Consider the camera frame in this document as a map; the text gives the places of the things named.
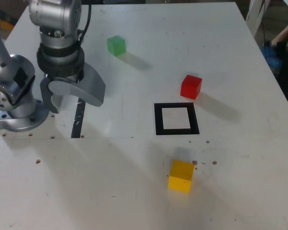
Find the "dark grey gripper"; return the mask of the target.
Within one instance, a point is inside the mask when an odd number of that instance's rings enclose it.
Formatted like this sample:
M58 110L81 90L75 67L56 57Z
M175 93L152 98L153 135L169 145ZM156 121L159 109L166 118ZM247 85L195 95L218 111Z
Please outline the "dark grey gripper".
M40 89L45 107L58 114L59 95L76 96L92 106L100 107L104 102L106 85L98 72L91 65L84 63L83 70L78 74L57 77L52 81L48 76L44 76Z

